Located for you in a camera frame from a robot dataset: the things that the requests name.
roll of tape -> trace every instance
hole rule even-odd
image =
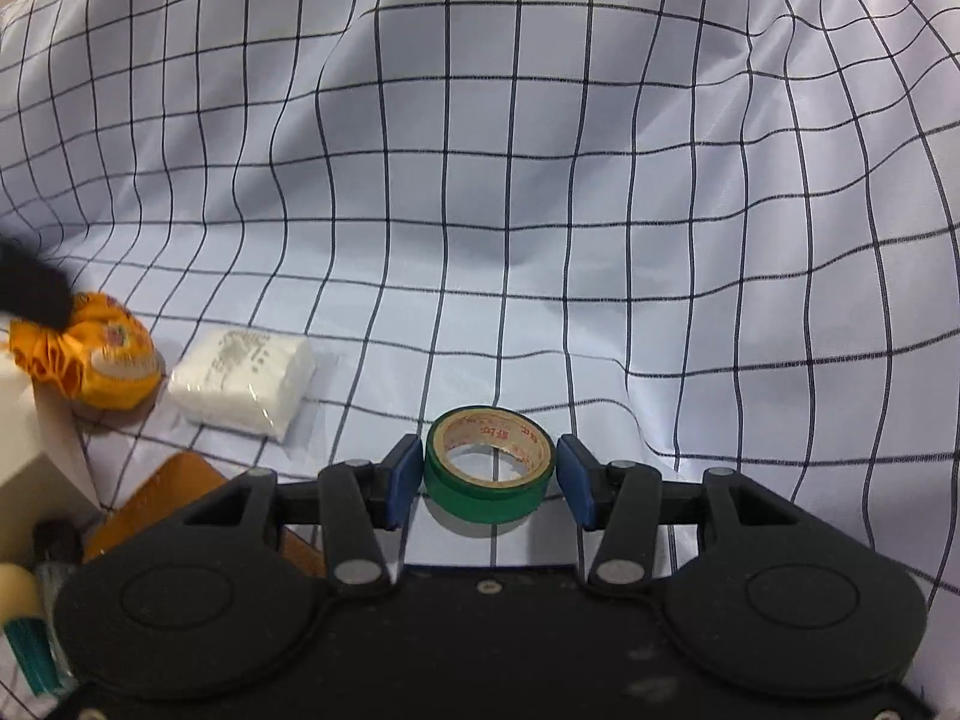
[[[507,452],[526,472],[504,482],[470,476],[449,457],[452,450],[468,445]],[[539,506],[554,464],[553,442],[538,424],[506,409],[465,406],[445,413],[430,428],[424,480],[430,497],[450,514],[494,525],[525,517]]]

ruffled orange fabric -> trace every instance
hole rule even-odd
[[[98,409],[132,409],[160,382],[157,350],[140,322],[102,293],[78,293],[64,333],[13,319],[10,351],[35,381]]]

transparent plastic packaging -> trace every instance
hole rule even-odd
[[[284,442],[316,370],[307,338],[223,328],[179,362],[167,394],[192,422]]]

cardboard box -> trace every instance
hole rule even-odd
[[[37,522],[99,515],[70,405],[0,352],[0,562],[32,564]]]

white fabric with black grid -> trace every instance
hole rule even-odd
[[[469,403],[601,459],[738,467],[916,576],[909,683],[960,703],[960,0],[21,0],[0,229],[168,364],[224,324],[340,356],[325,456],[161,396],[86,441],[116,507],[173,451],[282,478]],[[424,498],[407,563],[589,560]],[[665,536],[661,570],[695,554]],[[0,713],[38,714],[0,645]]]

